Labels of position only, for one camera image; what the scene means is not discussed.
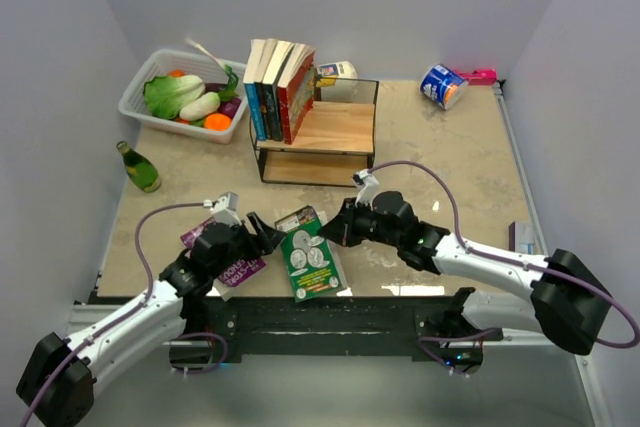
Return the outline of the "dark Edward Tulane book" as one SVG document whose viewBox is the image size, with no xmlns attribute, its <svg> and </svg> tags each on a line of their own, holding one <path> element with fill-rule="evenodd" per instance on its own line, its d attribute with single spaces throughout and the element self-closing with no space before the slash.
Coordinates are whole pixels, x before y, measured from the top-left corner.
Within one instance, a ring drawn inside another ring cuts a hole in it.
<svg viewBox="0 0 640 427">
<path fill-rule="evenodd" d="M 265 40 L 255 80 L 265 137 L 267 140 L 282 141 L 283 137 L 276 114 L 273 86 L 271 83 L 265 81 L 265 75 L 267 74 L 271 58 L 276 51 L 277 45 L 277 39 L 269 38 Z"/>
</svg>

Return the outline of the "blue 26-storey treehouse book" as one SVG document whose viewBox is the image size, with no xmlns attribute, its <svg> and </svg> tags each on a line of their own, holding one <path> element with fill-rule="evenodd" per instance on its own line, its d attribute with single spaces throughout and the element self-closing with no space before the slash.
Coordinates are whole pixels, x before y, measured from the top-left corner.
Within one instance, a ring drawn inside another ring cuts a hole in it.
<svg viewBox="0 0 640 427">
<path fill-rule="evenodd" d="M 243 84 L 250 109 L 251 119 L 256 139 L 258 141 L 265 141 L 267 139 L 257 87 L 257 72 L 265 44 L 265 39 L 253 39 L 251 41 L 251 51 L 243 77 Z"/>
</svg>

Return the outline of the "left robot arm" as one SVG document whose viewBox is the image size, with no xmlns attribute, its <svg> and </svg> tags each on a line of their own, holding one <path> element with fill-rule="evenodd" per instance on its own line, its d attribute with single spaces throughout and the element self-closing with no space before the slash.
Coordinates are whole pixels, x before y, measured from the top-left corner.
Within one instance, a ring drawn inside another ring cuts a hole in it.
<svg viewBox="0 0 640 427">
<path fill-rule="evenodd" d="M 66 338 L 51 333 L 34 348 L 16 388 L 45 426 L 75 426 L 113 381 L 161 344 L 196 339 L 207 315 L 195 306 L 224 270 L 271 254 L 285 234 L 255 213 L 214 222 L 138 296 Z"/>
</svg>

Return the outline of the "red patterned book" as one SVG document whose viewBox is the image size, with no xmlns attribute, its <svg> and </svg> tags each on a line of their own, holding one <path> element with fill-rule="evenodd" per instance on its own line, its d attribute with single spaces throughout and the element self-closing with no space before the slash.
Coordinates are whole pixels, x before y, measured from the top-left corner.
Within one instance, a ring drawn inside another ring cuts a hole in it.
<svg viewBox="0 0 640 427">
<path fill-rule="evenodd" d="M 302 120 L 313 107 L 315 49 L 296 43 L 277 84 L 283 142 L 291 145 Z"/>
</svg>

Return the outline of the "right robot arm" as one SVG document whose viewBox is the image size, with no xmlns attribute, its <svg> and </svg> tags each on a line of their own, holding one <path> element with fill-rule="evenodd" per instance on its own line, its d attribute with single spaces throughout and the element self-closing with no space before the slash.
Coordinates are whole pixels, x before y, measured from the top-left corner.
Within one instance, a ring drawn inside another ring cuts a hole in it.
<svg viewBox="0 0 640 427">
<path fill-rule="evenodd" d="M 488 296 L 474 292 L 446 314 L 446 329 L 459 340 L 491 328 L 529 330 L 567 352 L 586 355 L 610 309 L 601 297 L 604 286 L 574 253 L 527 255 L 475 242 L 461 246 L 448 229 L 420 220 L 398 191 L 383 192 L 369 205 L 345 199 L 318 234 L 343 247 L 363 241 L 391 246 L 417 271 L 500 289 Z"/>
</svg>

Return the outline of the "green coin book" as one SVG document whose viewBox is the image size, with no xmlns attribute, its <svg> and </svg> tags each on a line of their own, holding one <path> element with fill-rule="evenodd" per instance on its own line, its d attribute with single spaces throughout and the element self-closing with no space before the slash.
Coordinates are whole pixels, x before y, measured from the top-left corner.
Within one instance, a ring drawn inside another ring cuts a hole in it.
<svg viewBox="0 0 640 427">
<path fill-rule="evenodd" d="M 285 233 L 280 248 L 296 303 L 348 289 L 338 254 L 318 235 L 324 222 L 324 214 L 310 205 L 275 222 L 275 228 Z"/>
</svg>

